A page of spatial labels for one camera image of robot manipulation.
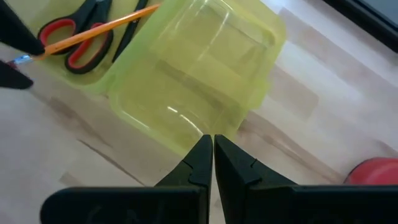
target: translucent plastic bin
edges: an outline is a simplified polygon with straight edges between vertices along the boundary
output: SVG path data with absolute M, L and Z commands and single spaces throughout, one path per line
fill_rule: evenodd
M 113 110 L 181 154 L 202 134 L 233 139 L 285 40 L 270 9 L 242 2 L 164 1 L 106 74 Z
M 24 21 L 24 23 L 29 27 L 33 34 L 37 35 L 40 28 L 47 22 L 62 16 L 70 15 L 75 12 L 85 0 L 8 0 L 7 3 L 13 8 L 17 15 Z M 128 15 L 134 12 L 138 0 L 113 0 L 111 10 L 109 12 L 108 21 L 115 20 L 122 16 Z M 162 2 L 162 0 L 149 0 L 148 6 Z M 139 29 L 145 24 L 148 17 L 142 18 Z M 101 61 L 101 63 L 89 73 L 84 75 L 75 75 L 70 73 L 64 66 L 65 55 L 50 56 L 44 61 L 36 62 L 41 63 L 48 67 L 51 74 L 56 75 L 63 81 L 67 82 L 71 86 L 79 89 L 88 90 L 93 93 L 103 93 L 109 86 L 108 82 L 103 82 L 102 77 L 106 71 L 112 66 L 112 58 L 114 53 L 120 43 L 121 37 L 124 34 L 126 25 L 114 29 L 114 39 L 112 46 Z M 53 38 L 54 40 L 61 40 L 68 37 L 71 32 L 71 28 L 62 29 L 57 31 L 56 35 L 59 37 Z

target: black scissors handle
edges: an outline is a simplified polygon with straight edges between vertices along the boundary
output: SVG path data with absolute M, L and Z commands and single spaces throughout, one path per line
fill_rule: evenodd
M 81 7 L 73 14 L 48 22 L 39 32 L 39 39 L 44 45 L 47 45 L 48 37 L 61 27 L 72 26 L 73 33 L 76 35 L 85 30 L 98 27 L 108 20 L 108 13 L 112 4 L 112 0 L 86 0 Z M 70 52 L 65 60 L 66 68 L 74 74 L 84 74 L 95 67 L 102 61 L 108 53 L 113 41 L 113 31 L 105 33 L 106 37 L 100 48 L 92 56 L 92 58 L 83 65 L 77 65 L 77 61 L 85 54 L 94 42 L 94 38 L 86 40 L 78 45 L 72 46 L 57 54 L 65 54 Z
M 148 3 L 148 0 L 139 0 L 135 11 L 145 8 L 147 6 L 147 3 Z M 116 50 L 116 53 L 112 59 L 112 62 L 114 62 L 114 61 L 116 61 L 116 59 L 118 59 L 119 55 L 123 52 L 123 50 L 130 43 L 130 41 L 137 29 L 138 22 L 139 22 L 139 19 L 136 19 L 135 21 L 129 22 L 129 24 L 127 25 L 126 31 L 124 31 L 122 40 L 120 41 L 120 44 L 118 46 L 118 49 Z

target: red object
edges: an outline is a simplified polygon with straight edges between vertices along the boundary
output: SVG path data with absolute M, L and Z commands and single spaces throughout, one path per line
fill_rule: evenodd
M 398 184 L 398 159 L 374 158 L 362 162 L 347 176 L 346 184 Z

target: wooden floor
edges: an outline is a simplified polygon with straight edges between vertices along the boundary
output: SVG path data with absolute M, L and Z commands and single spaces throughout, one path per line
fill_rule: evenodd
M 287 24 L 273 89 L 236 143 L 300 184 L 339 184 L 358 163 L 398 156 L 398 56 L 319 0 L 262 0 Z M 15 52 L 3 47 L 0 58 Z M 125 124 L 106 98 L 36 64 L 29 91 L 0 90 L 0 220 L 38 223 L 69 186 L 151 186 L 181 157 Z M 211 223 L 223 223 L 213 181 Z

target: orange pencil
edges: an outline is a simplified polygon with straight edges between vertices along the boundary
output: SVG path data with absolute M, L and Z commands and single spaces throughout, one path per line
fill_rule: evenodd
M 48 46 L 45 47 L 45 53 L 36 57 L 31 57 L 29 55 L 23 55 L 21 57 L 18 57 L 16 59 L 14 59 L 11 62 L 8 63 L 13 63 L 15 65 L 19 65 L 22 63 L 27 63 L 33 60 L 42 60 L 45 57 L 54 54 L 55 52 L 58 52 L 60 50 L 63 50 L 65 48 L 68 48 L 70 46 L 73 46 L 75 44 L 78 44 L 80 42 L 83 42 L 85 40 L 88 40 L 90 38 L 93 38 L 99 34 L 102 34 L 104 32 L 107 32 L 117 26 L 123 25 L 127 22 L 131 22 L 134 21 L 140 17 L 144 17 L 152 12 L 154 12 L 158 7 L 160 6 L 160 4 L 156 4 L 153 6 L 149 6 L 146 7 L 145 9 L 141 9 L 139 11 L 133 12 L 132 14 L 128 15 L 128 16 L 124 16 L 120 19 L 116 19 L 114 21 L 108 22 L 106 24 L 100 25 L 98 27 L 95 27 L 93 29 L 90 29 L 88 31 L 84 31 L 82 33 L 79 33 L 77 35 L 74 35 L 73 37 L 69 37 L 65 40 L 61 40 L 55 44 L 50 44 Z

